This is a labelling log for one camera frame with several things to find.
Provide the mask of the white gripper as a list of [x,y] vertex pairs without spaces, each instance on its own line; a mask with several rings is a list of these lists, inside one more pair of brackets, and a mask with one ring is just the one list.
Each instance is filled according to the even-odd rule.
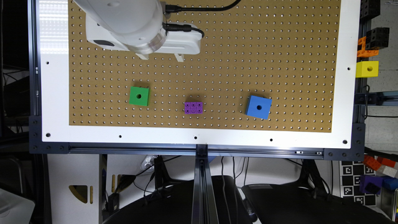
[[[107,50],[129,49],[120,41],[116,40],[105,28],[97,24],[91,17],[86,16],[86,39]],[[184,62],[184,54],[195,55],[200,53],[201,34],[193,32],[168,32],[164,44],[151,53],[174,54],[178,62]],[[141,60],[149,60],[149,54],[136,55]]]

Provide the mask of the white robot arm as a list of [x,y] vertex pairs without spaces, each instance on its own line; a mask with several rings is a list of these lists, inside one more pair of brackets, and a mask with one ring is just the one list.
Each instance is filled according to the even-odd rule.
[[134,52],[147,60],[150,54],[200,53],[203,31],[186,22],[167,19],[176,6],[160,0],[76,0],[86,13],[86,38],[108,50]]

